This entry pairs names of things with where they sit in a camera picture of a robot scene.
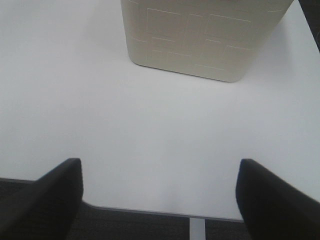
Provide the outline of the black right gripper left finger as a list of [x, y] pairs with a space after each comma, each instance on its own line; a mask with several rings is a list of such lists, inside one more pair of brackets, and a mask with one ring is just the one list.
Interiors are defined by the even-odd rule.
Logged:
[[83, 197], [82, 163], [69, 158], [0, 202], [2, 240], [64, 240]]

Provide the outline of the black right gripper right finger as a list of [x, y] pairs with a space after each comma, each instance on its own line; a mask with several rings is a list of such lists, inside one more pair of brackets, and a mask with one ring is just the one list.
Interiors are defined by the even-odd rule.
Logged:
[[318, 240], [320, 203], [253, 159], [242, 159], [235, 198], [253, 240]]

